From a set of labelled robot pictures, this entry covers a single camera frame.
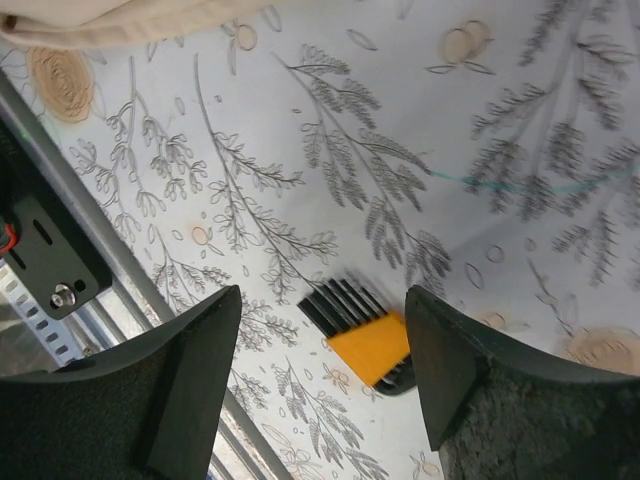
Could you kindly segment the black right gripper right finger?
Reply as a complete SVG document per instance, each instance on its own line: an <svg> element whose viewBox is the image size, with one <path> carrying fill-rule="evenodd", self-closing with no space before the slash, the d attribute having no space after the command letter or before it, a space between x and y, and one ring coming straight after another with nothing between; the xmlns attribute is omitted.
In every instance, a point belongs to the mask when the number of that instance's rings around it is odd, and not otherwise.
<svg viewBox="0 0 640 480"><path fill-rule="evenodd" d="M444 478L638 478L638 378L540 351L420 286L405 319Z"/></svg>

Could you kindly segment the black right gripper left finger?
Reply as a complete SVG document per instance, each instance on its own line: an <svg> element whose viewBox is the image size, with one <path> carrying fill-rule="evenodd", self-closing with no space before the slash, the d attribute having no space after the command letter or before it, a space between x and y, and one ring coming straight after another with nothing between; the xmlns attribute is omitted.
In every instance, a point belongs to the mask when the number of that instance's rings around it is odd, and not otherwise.
<svg viewBox="0 0 640 480"><path fill-rule="evenodd" d="M241 310L228 286L108 350L3 378L2 477L205 478Z"/></svg>

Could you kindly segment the orange hex key set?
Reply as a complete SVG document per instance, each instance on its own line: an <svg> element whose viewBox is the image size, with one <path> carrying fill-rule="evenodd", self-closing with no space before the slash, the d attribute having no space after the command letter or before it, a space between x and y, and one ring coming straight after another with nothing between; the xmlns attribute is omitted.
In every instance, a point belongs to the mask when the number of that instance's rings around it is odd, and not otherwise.
<svg viewBox="0 0 640 480"><path fill-rule="evenodd" d="M352 273L314 285L297 308L367 387L396 397L416 387L404 315Z"/></svg>

